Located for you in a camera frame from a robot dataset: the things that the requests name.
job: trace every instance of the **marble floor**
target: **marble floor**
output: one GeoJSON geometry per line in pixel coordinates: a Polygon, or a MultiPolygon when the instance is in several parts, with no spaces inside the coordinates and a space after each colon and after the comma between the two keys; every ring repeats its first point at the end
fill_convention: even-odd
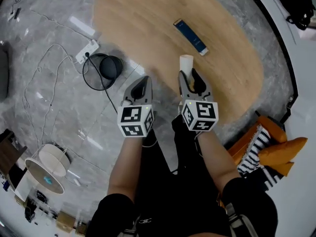
{"type": "MultiPolygon", "coordinates": [[[[238,121],[216,128],[220,140],[226,143],[253,122],[255,110],[280,119],[293,88],[279,43],[254,1],[218,1],[236,18],[264,66],[264,84],[258,100],[238,121]]],[[[8,22],[13,2],[4,0],[0,6],[0,40],[12,46],[9,97],[0,104],[1,132],[9,128],[28,147],[23,157],[31,156],[42,143],[55,142],[69,148],[70,171],[80,176],[81,187],[74,184],[74,177],[68,173],[61,180],[65,194],[49,195],[50,206],[72,215],[81,213],[89,219],[106,195],[123,137],[105,92],[94,91],[84,83],[79,74],[82,66],[73,66],[66,59],[57,71],[66,56],[57,45],[43,55],[54,43],[62,45],[71,56],[87,44],[87,37],[83,36],[86,33],[69,19],[75,16],[93,27],[94,0],[22,0],[15,5],[21,7],[19,20],[8,22]]],[[[100,41],[99,52],[114,54],[124,61],[122,75],[109,89],[110,97],[118,105],[125,89],[145,74],[144,69],[107,43],[100,33],[88,37],[100,41]]],[[[154,79],[154,108],[158,112],[154,129],[171,170],[177,167],[171,121],[177,115],[178,103],[177,97],[154,79]]]]}

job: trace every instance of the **black and white striped fabric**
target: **black and white striped fabric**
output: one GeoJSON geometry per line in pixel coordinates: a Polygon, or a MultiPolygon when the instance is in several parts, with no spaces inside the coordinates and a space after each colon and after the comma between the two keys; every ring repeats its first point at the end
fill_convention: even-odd
{"type": "Polygon", "coordinates": [[[281,178],[282,175],[275,175],[276,171],[271,168],[264,167],[259,163],[258,153],[266,147],[269,147],[272,143],[272,138],[269,132],[261,125],[257,127],[257,132],[254,134],[245,155],[243,156],[240,164],[237,166],[238,172],[245,178],[250,173],[256,171],[262,171],[264,175],[260,175],[257,182],[263,182],[264,190],[267,191],[272,188],[281,178]]]}

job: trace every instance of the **person's arm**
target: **person's arm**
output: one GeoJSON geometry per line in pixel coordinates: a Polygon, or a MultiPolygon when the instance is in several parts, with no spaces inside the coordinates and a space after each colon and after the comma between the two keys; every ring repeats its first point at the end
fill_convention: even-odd
{"type": "Polygon", "coordinates": [[[240,177],[233,158],[213,131],[204,132],[197,139],[206,168],[218,191],[222,194],[225,185],[230,180],[240,177]]]}
{"type": "Polygon", "coordinates": [[[108,195],[123,194],[134,202],[140,171],[142,143],[142,138],[125,138],[110,175],[108,195]]]}

